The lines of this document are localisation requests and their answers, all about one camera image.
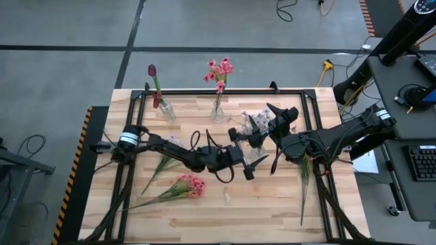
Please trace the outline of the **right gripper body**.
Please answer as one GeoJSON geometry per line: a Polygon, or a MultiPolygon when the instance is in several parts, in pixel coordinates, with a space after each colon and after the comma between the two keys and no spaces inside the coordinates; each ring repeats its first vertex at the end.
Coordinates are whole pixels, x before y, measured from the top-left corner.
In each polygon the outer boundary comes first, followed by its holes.
{"type": "Polygon", "coordinates": [[[270,137],[274,143],[277,143],[282,137],[290,134],[290,124],[298,118],[299,111],[295,107],[284,110],[285,113],[282,116],[275,116],[270,111],[272,114],[272,120],[268,122],[268,132],[264,134],[265,139],[270,137]]]}

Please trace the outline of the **white artificial flower bunch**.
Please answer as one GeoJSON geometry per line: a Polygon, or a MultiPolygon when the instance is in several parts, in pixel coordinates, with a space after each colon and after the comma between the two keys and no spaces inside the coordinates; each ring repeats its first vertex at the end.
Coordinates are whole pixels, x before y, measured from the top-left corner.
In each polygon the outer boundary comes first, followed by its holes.
{"type": "Polygon", "coordinates": [[[263,146],[263,141],[265,139],[264,134],[268,132],[268,122],[272,120],[273,117],[268,108],[265,108],[261,110],[259,113],[252,114],[252,115],[258,115],[259,118],[262,119],[261,132],[253,133],[253,138],[251,140],[251,143],[254,145],[254,148],[257,148],[259,146],[263,146]]]}
{"type": "Polygon", "coordinates": [[[238,125],[238,128],[236,129],[237,133],[243,134],[243,135],[251,135],[253,133],[253,126],[251,124],[251,121],[249,119],[250,115],[247,112],[241,113],[242,119],[236,120],[233,118],[231,114],[228,115],[228,122],[234,122],[238,125]]]}
{"type": "MultiPolygon", "coordinates": [[[[174,136],[170,136],[168,138],[168,141],[176,144],[180,147],[183,148],[183,143],[176,137],[174,136]]],[[[147,185],[145,186],[145,188],[143,189],[143,191],[141,192],[141,194],[143,195],[145,193],[145,191],[148,189],[148,187],[150,186],[150,184],[152,183],[152,181],[154,181],[155,177],[162,171],[164,171],[165,169],[170,168],[170,164],[174,162],[174,159],[172,157],[166,156],[166,155],[161,155],[161,158],[157,164],[157,167],[151,177],[151,179],[149,180],[149,182],[147,183],[147,185]]]]}

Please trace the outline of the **tall conical glass vase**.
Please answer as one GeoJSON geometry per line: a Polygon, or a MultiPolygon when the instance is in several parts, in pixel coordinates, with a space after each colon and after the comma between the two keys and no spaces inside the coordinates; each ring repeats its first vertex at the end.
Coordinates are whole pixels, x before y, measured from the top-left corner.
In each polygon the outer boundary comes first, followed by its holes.
{"type": "Polygon", "coordinates": [[[213,103],[213,108],[211,110],[211,120],[214,123],[220,123],[224,120],[224,112],[221,107],[221,103],[218,101],[215,101],[213,103]]]}

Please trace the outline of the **pink artificial flower bunch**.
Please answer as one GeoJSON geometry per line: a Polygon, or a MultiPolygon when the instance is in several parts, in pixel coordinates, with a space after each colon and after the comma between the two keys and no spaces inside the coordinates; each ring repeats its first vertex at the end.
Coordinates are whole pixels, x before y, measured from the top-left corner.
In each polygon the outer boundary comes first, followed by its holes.
{"type": "Polygon", "coordinates": [[[197,198],[203,196],[204,192],[205,182],[203,179],[191,174],[185,174],[178,177],[176,182],[168,190],[164,191],[154,199],[129,208],[123,208],[122,210],[119,210],[119,212],[152,205],[155,203],[163,203],[186,198],[197,198]]]}
{"type": "Polygon", "coordinates": [[[230,58],[226,57],[217,64],[215,60],[208,62],[208,73],[204,76],[205,82],[215,82],[217,97],[215,99],[214,113],[217,113],[223,92],[228,83],[228,75],[234,72],[234,66],[230,63],[230,58]]]}
{"type": "Polygon", "coordinates": [[[309,185],[310,173],[311,173],[311,157],[305,154],[301,160],[301,165],[300,165],[300,177],[302,182],[300,225],[303,224],[303,220],[304,220],[305,202],[307,198],[307,189],[309,185]]]}

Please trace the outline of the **dark red artificial tulip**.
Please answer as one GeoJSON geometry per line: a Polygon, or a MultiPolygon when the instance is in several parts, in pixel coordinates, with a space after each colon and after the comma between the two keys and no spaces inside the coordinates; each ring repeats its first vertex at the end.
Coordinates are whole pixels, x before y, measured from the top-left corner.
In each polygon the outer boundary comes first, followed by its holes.
{"type": "Polygon", "coordinates": [[[162,94],[159,91],[153,93],[153,107],[156,109],[165,103],[162,94]]]}
{"type": "Polygon", "coordinates": [[[161,93],[160,83],[159,83],[159,80],[157,78],[157,69],[154,65],[148,66],[148,75],[150,77],[152,77],[156,91],[159,91],[161,93]]]}

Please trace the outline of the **diamond-cut glass vase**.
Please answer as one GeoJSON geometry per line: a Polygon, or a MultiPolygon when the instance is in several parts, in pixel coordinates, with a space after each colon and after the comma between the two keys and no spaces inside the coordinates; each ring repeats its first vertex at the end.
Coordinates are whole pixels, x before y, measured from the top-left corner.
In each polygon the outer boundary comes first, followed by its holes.
{"type": "Polygon", "coordinates": [[[176,115],[174,113],[171,103],[169,102],[160,103],[159,107],[163,114],[163,117],[168,123],[173,123],[176,120],[176,115]]]}

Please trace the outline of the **yellow power plug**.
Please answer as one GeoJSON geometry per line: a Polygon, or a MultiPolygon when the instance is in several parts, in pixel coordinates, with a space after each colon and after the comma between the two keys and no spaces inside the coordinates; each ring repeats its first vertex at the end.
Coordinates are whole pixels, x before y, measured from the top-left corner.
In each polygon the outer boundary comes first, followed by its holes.
{"type": "Polygon", "coordinates": [[[333,70],[334,69],[334,65],[332,64],[332,62],[329,59],[326,59],[323,62],[323,71],[321,72],[320,78],[316,84],[316,87],[319,87],[322,83],[322,80],[324,79],[324,75],[326,74],[327,71],[333,70]]]}

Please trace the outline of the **white paper sheet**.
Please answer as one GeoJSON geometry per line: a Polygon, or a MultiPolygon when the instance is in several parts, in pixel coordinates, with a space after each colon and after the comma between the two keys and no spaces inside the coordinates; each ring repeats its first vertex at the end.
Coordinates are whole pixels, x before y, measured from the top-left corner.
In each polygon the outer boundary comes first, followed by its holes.
{"type": "Polygon", "coordinates": [[[353,169],[356,173],[364,174],[378,174],[379,169],[375,158],[374,151],[369,151],[363,154],[361,157],[352,161],[353,169]]]}

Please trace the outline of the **orange-striped black floor mat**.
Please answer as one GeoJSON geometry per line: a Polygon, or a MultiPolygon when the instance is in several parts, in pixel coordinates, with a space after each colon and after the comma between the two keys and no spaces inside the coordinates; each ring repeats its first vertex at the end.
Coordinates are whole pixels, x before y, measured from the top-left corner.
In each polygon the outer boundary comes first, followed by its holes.
{"type": "Polygon", "coordinates": [[[401,0],[359,0],[359,5],[371,37],[385,37],[405,13],[401,0]]]}

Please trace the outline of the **black tower fan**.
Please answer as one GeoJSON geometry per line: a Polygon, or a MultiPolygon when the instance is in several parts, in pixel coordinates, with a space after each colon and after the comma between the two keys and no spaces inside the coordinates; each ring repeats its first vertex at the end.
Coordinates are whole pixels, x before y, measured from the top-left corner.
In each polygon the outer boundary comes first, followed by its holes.
{"type": "Polygon", "coordinates": [[[391,66],[435,25],[436,0],[416,0],[355,72],[333,88],[336,102],[348,105],[359,96],[373,77],[369,66],[371,57],[379,59],[385,66],[391,66]]]}

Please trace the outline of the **black keyboard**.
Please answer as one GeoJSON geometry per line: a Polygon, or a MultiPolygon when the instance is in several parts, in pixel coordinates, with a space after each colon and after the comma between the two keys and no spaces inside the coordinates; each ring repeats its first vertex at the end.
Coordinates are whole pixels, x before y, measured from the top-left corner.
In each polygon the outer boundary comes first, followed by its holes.
{"type": "Polygon", "coordinates": [[[436,146],[404,146],[412,178],[416,182],[436,182],[436,146]]]}

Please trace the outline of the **grey desk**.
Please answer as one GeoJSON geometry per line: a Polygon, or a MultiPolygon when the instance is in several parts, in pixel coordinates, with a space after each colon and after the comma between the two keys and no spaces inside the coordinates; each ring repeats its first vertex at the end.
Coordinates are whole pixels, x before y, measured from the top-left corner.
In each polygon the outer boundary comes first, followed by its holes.
{"type": "Polygon", "coordinates": [[[436,181],[415,181],[404,153],[406,146],[436,146],[436,105],[407,113],[404,106],[394,101],[408,84],[425,87],[432,84],[414,65],[415,60],[414,56],[403,56],[393,66],[386,66],[372,56],[367,62],[385,109],[396,119],[394,139],[386,140],[381,149],[392,166],[405,209],[414,221],[436,225],[436,181]]]}

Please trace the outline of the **hazard-striped black platform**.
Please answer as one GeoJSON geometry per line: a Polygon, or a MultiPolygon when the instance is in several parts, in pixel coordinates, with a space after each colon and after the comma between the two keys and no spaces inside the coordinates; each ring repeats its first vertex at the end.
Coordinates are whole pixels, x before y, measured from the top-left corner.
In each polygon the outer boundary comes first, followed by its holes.
{"type": "Polygon", "coordinates": [[[87,108],[51,245],[78,239],[97,160],[97,153],[91,147],[102,138],[107,115],[107,106],[87,108]]]}

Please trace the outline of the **grey metal cart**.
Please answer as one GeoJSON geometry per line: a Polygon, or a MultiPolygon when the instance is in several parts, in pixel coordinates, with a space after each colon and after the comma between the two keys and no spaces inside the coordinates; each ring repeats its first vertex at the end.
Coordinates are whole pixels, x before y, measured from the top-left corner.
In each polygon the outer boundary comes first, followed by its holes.
{"type": "Polygon", "coordinates": [[[35,172],[52,175],[54,167],[32,159],[46,143],[43,135],[23,140],[17,153],[9,151],[0,137],[0,245],[6,245],[10,227],[18,214],[18,207],[29,188],[35,172]]]}

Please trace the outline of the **black aluminium table frame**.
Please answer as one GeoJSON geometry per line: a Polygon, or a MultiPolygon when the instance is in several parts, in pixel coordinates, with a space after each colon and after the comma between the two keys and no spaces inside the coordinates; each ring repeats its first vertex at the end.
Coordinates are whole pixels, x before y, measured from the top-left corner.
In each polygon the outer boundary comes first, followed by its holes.
{"type": "MultiPolygon", "coordinates": [[[[112,94],[100,141],[117,143],[127,125],[145,126],[168,140],[178,138],[183,148],[207,146],[207,134],[218,146],[232,145],[227,124],[209,118],[213,89],[166,89],[163,95],[174,108],[176,121],[169,124],[153,109],[152,90],[119,89],[112,94]]],[[[279,159],[270,174],[275,144],[265,143],[268,157],[246,180],[243,165],[217,175],[196,173],[174,160],[160,172],[142,195],[161,153],[141,152],[126,164],[111,161],[112,154],[97,154],[93,179],[78,239],[66,244],[366,244],[369,231],[358,187],[350,166],[336,162],[328,175],[314,167],[308,187],[303,224],[300,225],[300,176],[298,167],[279,159]],[[203,196],[155,203],[126,211],[168,190],[178,177],[197,176],[205,182],[203,196]],[[227,193],[231,201],[224,200],[227,193]]]]}

